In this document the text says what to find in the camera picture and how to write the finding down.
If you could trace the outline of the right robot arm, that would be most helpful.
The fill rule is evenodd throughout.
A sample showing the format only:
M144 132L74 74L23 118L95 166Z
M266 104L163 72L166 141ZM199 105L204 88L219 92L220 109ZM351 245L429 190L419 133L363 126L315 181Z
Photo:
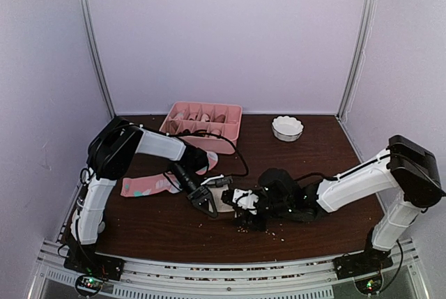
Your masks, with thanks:
M373 271L390 253L402 233L417 216L445 198L434 154L411 140L395 135L374 158L336 176L321 175L306 186L299 185L284 169L270 168L261 174L259 188L233 189L222 193L244 227L262 230L269 218L312 222L343 206L372 194L397 189L391 209L368 233L357 266Z

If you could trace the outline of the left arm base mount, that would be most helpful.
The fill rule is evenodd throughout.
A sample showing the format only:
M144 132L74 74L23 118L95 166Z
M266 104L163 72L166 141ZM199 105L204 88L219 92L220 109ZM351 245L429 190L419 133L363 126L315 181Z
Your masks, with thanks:
M97 278L119 281L123 272L124 260L96 253L89 254L81 250L70 250L63 267Z

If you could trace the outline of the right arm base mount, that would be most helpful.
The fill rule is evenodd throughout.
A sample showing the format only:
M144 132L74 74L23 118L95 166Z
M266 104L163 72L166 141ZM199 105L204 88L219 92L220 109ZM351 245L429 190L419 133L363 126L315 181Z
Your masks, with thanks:
M358 277L393 266L389 252L367 250L354 254L345 254L333 259L337 279Z

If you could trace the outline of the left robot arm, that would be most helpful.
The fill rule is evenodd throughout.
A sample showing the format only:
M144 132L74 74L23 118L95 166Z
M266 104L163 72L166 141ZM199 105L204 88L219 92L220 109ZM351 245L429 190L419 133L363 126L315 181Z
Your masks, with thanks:
M219 213L210 188L223 185L223 176L206 178L216 166L216 152L186 138L113 118L89 144L86 166L72 212L67 244L70 258L86 274L100 268L95 246L106 221L109 198L116 186L124 197L148 197L184 192L190 203L211 218Z

